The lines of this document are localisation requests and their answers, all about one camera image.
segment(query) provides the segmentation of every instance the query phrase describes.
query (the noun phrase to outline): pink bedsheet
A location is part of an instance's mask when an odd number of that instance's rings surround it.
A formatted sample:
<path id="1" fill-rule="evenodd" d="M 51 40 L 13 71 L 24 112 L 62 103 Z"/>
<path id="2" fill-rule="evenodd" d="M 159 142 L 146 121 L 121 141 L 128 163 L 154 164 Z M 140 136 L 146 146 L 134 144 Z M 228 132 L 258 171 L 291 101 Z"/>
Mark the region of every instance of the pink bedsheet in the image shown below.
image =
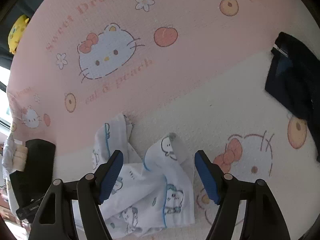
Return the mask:
<path id="1" fill-rule="evenodd" d="M 45 0 L 12 62 L 14 137 L 92 145 L 119 112 L 138 120 L 271 48 L 293 1 Z"/>

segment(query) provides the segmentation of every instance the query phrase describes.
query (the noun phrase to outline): fabric texture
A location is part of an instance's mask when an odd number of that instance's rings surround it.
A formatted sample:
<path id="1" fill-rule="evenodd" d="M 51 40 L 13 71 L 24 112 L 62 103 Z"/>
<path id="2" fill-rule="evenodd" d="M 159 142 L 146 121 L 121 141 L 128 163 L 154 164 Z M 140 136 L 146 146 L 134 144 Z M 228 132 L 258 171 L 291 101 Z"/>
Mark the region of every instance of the fabric texture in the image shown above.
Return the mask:
<path id="1" fill-rule="evenodd" d="M 193 162 L 175 133 L 157 141 L 144 160 L 127 142 L 132 125 L 122 114 L 105 123 L 96 133 L 94 170 L 108 161 L 114 150 L 124 154 L 124 166 L 108 200 L 100 206 L 112 238 L 134 233 L 145 236 L 163 228 L 183 227 L 195 222 Z M 73 201 L 74 217 L 83 230 L 79 206 Z"/>
<path id="2" fill-rule="evenodd" d="M 10 173 L 14 172 L 13 158 L 16 152 L 16 143 L 13 139 L 13 135 L 10 134 L 4 142 L 3 157 L 2 157 L 2 173 L 3 178 L 10 179 Z"/>
<path id="3" fill-rule="evenodd" d="M 283 32 L 271 52 L 274 57 L 265 90 L 307 121 L 320 162 L 320 61 L 305 44 Z"/>

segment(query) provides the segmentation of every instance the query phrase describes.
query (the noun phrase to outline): peach illustration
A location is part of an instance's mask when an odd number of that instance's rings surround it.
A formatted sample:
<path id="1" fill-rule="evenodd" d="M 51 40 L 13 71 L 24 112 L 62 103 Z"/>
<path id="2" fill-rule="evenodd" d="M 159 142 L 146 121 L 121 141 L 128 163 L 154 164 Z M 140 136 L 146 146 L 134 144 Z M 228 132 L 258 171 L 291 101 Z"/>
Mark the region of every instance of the peach illustration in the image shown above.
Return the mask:
<path id="1" fill-rule="evenodd" d="M 16 129 L 17 129 L 17 124 L 15 122 L 12 122 L 11 131 L 14 132 Z"/>
<path id="2" fill-rule="evenodd" d="M 178 32 L 175 28 L 161 27 L 155 31 L 154 40 L 160 47 L 168 47 L 176 42 Z"/>
<path id="3" fill-rule="evenodd" d="M 72 93 L 67 94 L 64 99 L 64 104 L 68 112 L 72 113 L 76 109 L 76 104 L 77 104 L 75 95 Z"/>
<path id="4" fill-rule="evenodd" d="M 47 114 L 44 114 L 43 120 L 46 126 L 50 126 L 50 123 L 51 123 L 50 116 L 48 116 Z"/>
<path id="5" fill-rule="evenodd" d="M 288 140 L 294 149 L 300 149 L 307 138 L 307 123 L 305 120 L 292 116 L 288 124 Z"/>
<path id="6" fill-rule="evenodd" d="M 226 16 L 234 16 L 239 11 L 237 0 L 222 0 L 220 3 L 220 11 Z"/>

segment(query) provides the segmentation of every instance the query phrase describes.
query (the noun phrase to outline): flower print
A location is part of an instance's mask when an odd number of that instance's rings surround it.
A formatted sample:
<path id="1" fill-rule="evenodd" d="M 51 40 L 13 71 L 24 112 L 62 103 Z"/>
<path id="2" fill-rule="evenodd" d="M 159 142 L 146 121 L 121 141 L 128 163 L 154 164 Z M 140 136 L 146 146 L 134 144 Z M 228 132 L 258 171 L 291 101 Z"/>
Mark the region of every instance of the flower print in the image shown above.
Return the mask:
<path id="1" fill-rule="evenodd" d="M 145 12 L 148 12 L 150 10 L 150 5 L 155 4 L 155 1 L 153 0 L 136 0 L 136 1 L 137 1 L 136 9 L 140 10 L 143 8 Z"/>
<path id="2" fill-rule="evenodd" d="M 65 60 L 65 57 L 66 57 L 66 54 L 63 53 L 63 54 L 57 54 L 57 66 L 60 68 L 60 69 L 63 69 L 64 65 L 67 65 L 68 62 Z"/>
<path id="3" fill-rule="evenodd" d="M 33 97 L 35 98 L 35 101 L 37 103 L 40 103 L 40 97 L 38 96 L 38 94 L 35 94 Z"/>

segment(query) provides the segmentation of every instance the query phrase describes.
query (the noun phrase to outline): white baby clothing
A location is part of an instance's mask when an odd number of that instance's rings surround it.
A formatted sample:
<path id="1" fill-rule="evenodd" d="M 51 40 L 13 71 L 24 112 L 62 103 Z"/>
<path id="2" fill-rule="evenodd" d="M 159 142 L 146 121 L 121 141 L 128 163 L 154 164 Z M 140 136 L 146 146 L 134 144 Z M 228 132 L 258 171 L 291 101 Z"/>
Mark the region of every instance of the white baby clothing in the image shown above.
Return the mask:
<path id="1" fill-rule="evenodd" d="M 144 160 L 128 143 L 132 124 L 122 114 L 96 133 L 93 167 L 106 163 L 119 149 L 124 165 L 108 200 L 100 205 L 112 238 L 130 233 L 145 236 L 195 222 L 192 156 L 174 133 L 152 145 Z M 73 202 L 76 226 L 83 230 L 77 201 Z"/>

